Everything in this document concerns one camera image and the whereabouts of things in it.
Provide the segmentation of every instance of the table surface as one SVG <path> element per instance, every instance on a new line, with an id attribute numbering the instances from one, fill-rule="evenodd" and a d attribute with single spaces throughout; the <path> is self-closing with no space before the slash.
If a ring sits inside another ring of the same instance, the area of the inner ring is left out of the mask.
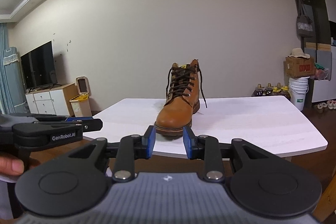
<path id="1" fill-rule="evenodd" d="M 206 134 L 219 142 L 242 138 L 273 154 L 290 157 L 324 150 L 327 141 L 312 123 L 285 97 L 243 97 L 201 101 L 193 115 L 196 136 Z M 124 136 L 143 135 L 154 124 L 165 99 L 124 99 L 94 116 L 103 121 L 100 131 L 87 132 L 86 139 L 105 137 L 119 142 Z M 155 155 L 186 158 L 182 138 L 156 134 Z"/>

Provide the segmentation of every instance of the straw hat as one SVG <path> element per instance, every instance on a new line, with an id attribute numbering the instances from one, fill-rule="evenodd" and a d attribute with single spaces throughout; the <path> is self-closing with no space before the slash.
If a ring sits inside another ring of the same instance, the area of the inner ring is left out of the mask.
<path id="1" fill-rule="evenodd" d="M 303 50 L 301 48 L 294 48 L 294 49 L 292 49 L 292 53 L 291 53 L 291 55 L 289 55 L 289 57 L 310 58 L 310 55 L 303 53 Z"/>

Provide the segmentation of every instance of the brown leather boot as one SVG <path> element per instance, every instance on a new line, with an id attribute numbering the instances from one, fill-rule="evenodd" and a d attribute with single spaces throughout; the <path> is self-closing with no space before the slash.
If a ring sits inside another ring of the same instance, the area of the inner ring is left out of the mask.
<path id="1" fill-rule="evenodd" d="M 181 136 L 183 127 L 191 126 L 192 115 L 200 108 L 198 72 L 201 76 L 202 96 L 205 106 L 207 106 L 202 91 L 202 73 L 199 69 L 198 60 L 194 59 L 191 64 L 181 67 L 174 63 L 168 73 L 167 101 L 155 122 L 157 133 Z"/>

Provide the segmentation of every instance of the shoelace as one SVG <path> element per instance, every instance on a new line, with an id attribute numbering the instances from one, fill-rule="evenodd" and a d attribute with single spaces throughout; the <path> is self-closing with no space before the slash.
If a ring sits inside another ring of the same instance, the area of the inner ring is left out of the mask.
<path id="1" fill-rule="evenodd" d="M 184 93 L 185 89 L 191 91 L 191 87 L 189 84 L 194 86 L 194 83 L 190 82 L 191 80 L 195 80 L 193 76 L 190 76 L 190 73 L 195 73 L 195 71 L 199 71 L 199 75 L 201 76 L 201 93 L 203 100 L 205 102 L 205 107 L 207 108 L 207 102 L 205 100 L 203 89 L 202 89 L 202 72 L 199 66 L 189 67 L 189 68 L 175 68 L 171 67 L 168 73 L 168 84 L 166 87 L 166 98 L 169 97 L 170 94 L 173 95 L 172 99 L 179 97 L 179 96 L 190 96 L 190 94 Z M 170 90 L 169 88 L 169 77 L 170 73 L 172 75 L 171 83 L 170 83 Z"/>

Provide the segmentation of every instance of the trash bin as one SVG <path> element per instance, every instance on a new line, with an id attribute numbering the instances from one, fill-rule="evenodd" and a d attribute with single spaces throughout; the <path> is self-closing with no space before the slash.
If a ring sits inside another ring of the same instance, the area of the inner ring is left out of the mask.
<path id="1" fill-rule="evenodd" d="M 89 104 L 89 89 L 86 77 L 76 78 L 76 84 L 79 95 L 70 100 L 75 117 L 91 117 L 91 108 Z"/>

